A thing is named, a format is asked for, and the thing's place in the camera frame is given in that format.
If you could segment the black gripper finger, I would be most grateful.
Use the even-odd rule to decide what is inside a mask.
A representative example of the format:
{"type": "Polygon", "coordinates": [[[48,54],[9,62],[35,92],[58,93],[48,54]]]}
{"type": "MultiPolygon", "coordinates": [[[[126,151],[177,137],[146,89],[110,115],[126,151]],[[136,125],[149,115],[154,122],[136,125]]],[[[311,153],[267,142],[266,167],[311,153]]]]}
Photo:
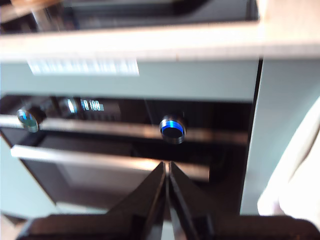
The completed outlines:
{"type": "Polygon", "coordinates": [[[166,202],[166,167],[163,162],[107,215],[108,240],[160,240],[166,202]]]}
{"type": "Polygon", "coordinates": [[[170,206],[178,220],[173,220],[175,230],[181,229],[187,240],[216,240],[219,222],[239,213],[224,209],[219,201],[202,191],[174,163],[169,163],[168,195],[170,206]]]}

